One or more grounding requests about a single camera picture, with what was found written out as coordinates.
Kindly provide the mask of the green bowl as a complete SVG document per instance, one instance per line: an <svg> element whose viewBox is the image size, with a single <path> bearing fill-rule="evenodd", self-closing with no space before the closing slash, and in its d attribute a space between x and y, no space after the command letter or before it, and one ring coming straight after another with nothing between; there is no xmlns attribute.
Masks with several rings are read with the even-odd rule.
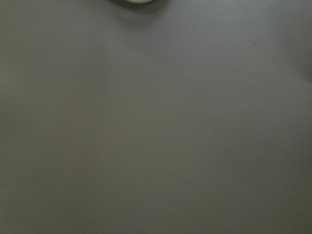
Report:
<svg viewBox="0 0 312 234"><path fill-rule="evenodd" d="M153 2L154 0L125 0L125 1L132 4L147 4Z"/></svg>

